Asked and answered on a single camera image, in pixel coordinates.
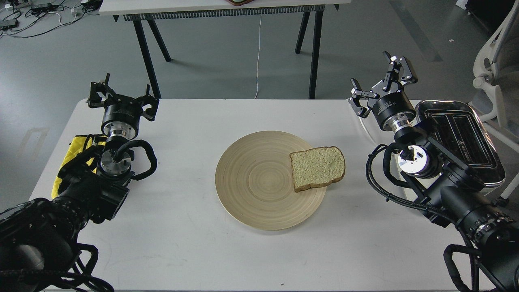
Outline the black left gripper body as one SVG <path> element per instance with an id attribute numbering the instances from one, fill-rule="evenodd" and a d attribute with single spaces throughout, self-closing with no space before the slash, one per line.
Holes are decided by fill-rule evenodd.
<path id="1" fill-rule="evenodd" d="M 106 137 L 137 137 L 143 113 L 141 102 L 131 97 L 109 97 L 104 100 L 103 107 L 101 131 Z"/>

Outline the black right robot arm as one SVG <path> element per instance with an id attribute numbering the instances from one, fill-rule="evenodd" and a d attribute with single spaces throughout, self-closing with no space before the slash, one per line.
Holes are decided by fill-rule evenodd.
<path id="1" fill-rule="evenodd" d="M 388 69 L 370 90 L 354 78 L 349 103 L 369 113 L 393 142 L 368 157 L 369 185 L 387 201 L 421 212 L 433 224 L 452 224 L 463 245 L 443 258 L 461 292 L 476 292 L 479 272 L 495 291 L 518 290 L 518 223 L 483 192 L 501 185 L 504 167 L 474 109 L 459 101 L 425 100 L 413 106 L 404 87 L 418 81 L 406 57 L 384 52 Z"/>

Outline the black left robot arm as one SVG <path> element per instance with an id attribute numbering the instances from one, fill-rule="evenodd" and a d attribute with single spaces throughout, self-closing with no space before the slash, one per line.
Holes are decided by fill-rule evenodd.
<path id="1" fill-rule="evenodd" d="M 138 140 L 140 118 L 154 121 L 159 98 L 146 87 L 143 96 L 117 94 L 92 82 L 87 104 L 104 109 L 100 135 L 86 135 L 83 149 L 61 166 L 57 195 L 36 198 L 1 213 L 1 290 L 40 292 L 49 286 L 81 291 L 112 292 L 92 275 L 98 262 L 96 246 L 78 242 L 89 223 L 115 218 L 132 180 L 157 170 L 152 146 Z"/>

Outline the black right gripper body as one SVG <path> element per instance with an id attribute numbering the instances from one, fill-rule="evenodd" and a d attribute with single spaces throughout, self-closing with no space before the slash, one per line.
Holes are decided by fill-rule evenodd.
<path id="1" fill-rule="evenodd" d="M 406 118 L 412 121 L 416 117 L 416 111 L 399 82 L 390 82 L 385 85 L 379 81 L 371 90 L 378 94 L 379 98 L 373 103 L 371 112 L 382 131 L 396 131 L 393 126 L 393 118 Z"/>

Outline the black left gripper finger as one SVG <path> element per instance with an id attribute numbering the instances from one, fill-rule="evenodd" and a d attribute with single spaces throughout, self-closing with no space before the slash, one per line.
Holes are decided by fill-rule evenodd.
<path id="1" fill-rule="evenodd" d="M 154 122 L 156 119 L 160 99 L 150 94 L 151 86 L 148 84 L 145 94 L 135 99 L 135 106 L 139 116 Z"/>
<path id="2" fill-rule="evenodd" d="M 91 82 L 90 94 L 87 98 L 89 108 L 107 108 L 119 102 L 117 93 L 109 87 L 109 78 L 111 74 L 107 73 L 105 79 L 98 82 Z"/>

